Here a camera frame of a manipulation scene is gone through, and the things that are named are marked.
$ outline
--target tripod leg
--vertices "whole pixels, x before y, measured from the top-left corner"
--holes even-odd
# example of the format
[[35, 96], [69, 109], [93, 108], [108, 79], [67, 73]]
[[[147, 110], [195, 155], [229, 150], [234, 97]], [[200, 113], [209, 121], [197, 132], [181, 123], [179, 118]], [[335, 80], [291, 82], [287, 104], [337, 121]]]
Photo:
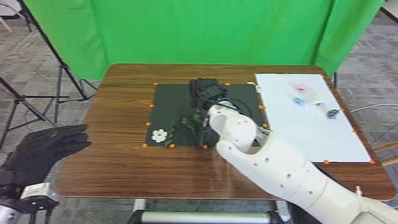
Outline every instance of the tripod leg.
[[86, 85], [90, 86], [90, 88], [92, 88], [93, 90], [97, 90], [97, 88], [95, 88], [95, 86], [90, 84], [90, 82], [88, 82], [85, 79], [81, 79], [81, 81], [86, 83]]
[[0, 139], [0, 149], [3, 148], [3, 142], [5, 142], [5, 137], [8, 134], [8, 127], [10, 127], [10, 123], [12, 123], [12, 118], [14, 118], [14, 114], [15, 114], [15, 107], [17, 107], [17, 100], [14, 101], [14, 105], [12, 105], [12, 110], [10, 110], [10, 115], [8, 115], [8, 119], [6, 119], [6, 123], [5, 123], [5, 127], [3, 127], [3, 135], [1, 135], [1, 139]]
[[86, 95], [85, 95], [85, 93], [83, 93], [83, 90], [81, 90], [81, 88], [79, 88], [79, 86], [77, 86], [77, 82], [76, 82], [76, 79], [74, 79], [74, 77], [72, 77], [70, 71], [69, 71], [69, 69], [67, 69], [67, 67], [65, 67], [63, 65], [60, 65], [60, 67], [62, 67], [62, 69], [63, 69], [63, 71], [65, 71], [65, 75], [67, 75], [67, 77], [69, 77], [69, 79], [70, 79], [70, 83], [72, 83], [74, 88], [76, 88], [76, 90], [77, 90], [77, 93], [79, 93], [79, 96], [81, 96], [81, 100], [86, 100], [88, 97], [86, 97]]
[[38, 112], [38, 110], [35, 109], [35, 107], [30, 105], [30, 103], [24, 101], [24, 99], [21, 100], [21, 104], [24, 105], [24, 107], [28, 108], [30, 112], [33, 113], [35, 117], [46, 121], [53, 127], [56, 127], [54, 123], [51, 122], [51, 120], [46, 118], [46, 116], [42, 115], [42, 113]]
[[53, 114], [53, 122], [58, 123], [58, 96], [60, 96], [60, 83], [62, 83], [62, 67], [58, 66], [58, 82], [56, 82], [56, 101], [54, 101], [54, 114]]

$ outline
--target white robotic arm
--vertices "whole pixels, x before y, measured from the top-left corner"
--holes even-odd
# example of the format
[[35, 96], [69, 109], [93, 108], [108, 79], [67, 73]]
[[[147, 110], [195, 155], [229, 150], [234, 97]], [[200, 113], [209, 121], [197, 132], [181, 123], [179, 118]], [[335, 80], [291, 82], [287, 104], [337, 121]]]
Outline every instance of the white robotic arm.
[[207, 110], [209, 126], [220, 135], [216, 151], [259, 188], [324, 224], [396, 224], [396, 210], [335, 183], [276, 133], [259, 128], [230, 107], [221, 101]]

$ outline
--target green backdrop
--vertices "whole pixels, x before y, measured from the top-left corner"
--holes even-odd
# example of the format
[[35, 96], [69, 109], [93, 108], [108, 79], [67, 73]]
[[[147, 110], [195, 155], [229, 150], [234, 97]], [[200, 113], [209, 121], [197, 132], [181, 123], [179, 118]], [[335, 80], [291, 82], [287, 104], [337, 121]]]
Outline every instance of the green backdrop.
[[79, 78], [115, 63], [317, 65], [332, 75], [383, 0], [24, 0]]

